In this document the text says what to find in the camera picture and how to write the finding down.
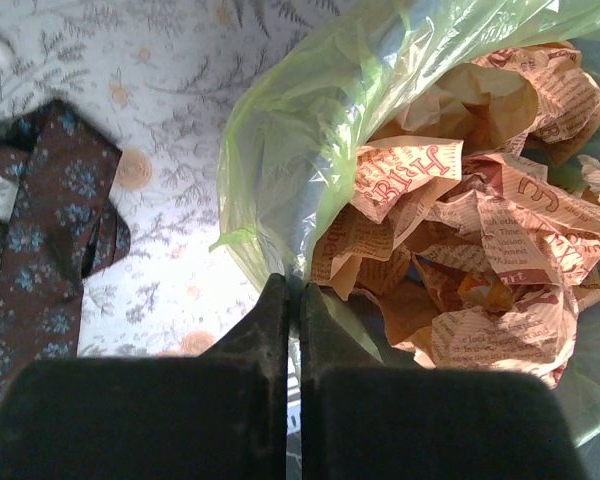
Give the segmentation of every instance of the plastic bag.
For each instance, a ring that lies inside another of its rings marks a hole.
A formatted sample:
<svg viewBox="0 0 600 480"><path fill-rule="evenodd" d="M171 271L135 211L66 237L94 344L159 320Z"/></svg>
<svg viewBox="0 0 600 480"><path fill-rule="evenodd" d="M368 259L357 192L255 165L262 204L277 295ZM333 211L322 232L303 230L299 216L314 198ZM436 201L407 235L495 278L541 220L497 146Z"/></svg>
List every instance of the plastic bag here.
<svg viewBox="0 0 600 480"><path fill-rule="evenodd" d="M353 196L356 148L385 120L459 63L585 35L583 44L600 42L600 0L360 2L236 104L218 170L216 245L258 288L272 272L306 278L317 239ZM586 151L600 159L597 141ZM586 313L558 389L578 444L600 429L600 307Z"/></svg>

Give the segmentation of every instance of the dark foreground object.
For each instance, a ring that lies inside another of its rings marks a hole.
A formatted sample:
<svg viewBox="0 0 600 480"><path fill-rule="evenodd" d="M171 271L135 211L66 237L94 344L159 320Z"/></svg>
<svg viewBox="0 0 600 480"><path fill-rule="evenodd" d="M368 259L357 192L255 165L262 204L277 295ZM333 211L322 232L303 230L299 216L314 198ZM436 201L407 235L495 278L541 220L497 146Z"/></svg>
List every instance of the dark foreground object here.
<svg viewBox="0 0 600 480"><path fill-rule="evenodd" d="M315 285L296 304L273 275L199 358L31 364L0 405L0 479L285 478L290 322L300 327L304 478L586 478L540 381L384 367Z"/></svg>

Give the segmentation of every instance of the wrinkled paper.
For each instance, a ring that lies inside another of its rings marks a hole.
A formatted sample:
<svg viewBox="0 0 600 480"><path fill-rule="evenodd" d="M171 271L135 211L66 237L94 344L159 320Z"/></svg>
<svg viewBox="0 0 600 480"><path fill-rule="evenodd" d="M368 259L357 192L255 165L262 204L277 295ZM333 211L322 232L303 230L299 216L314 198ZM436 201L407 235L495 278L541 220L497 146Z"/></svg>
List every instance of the wrinkled paper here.
<svg viewBox="0 0 600 480"><path fill-rule="evenodd" d="M354 197L318 241L311 279L370 299L389 343L427 368L554 387L578 314L600 301L600 163L581 155L567 193L521 152L557 166L598 128L600 89L580 62L564 42L444 75L358 149Z"/></svg>

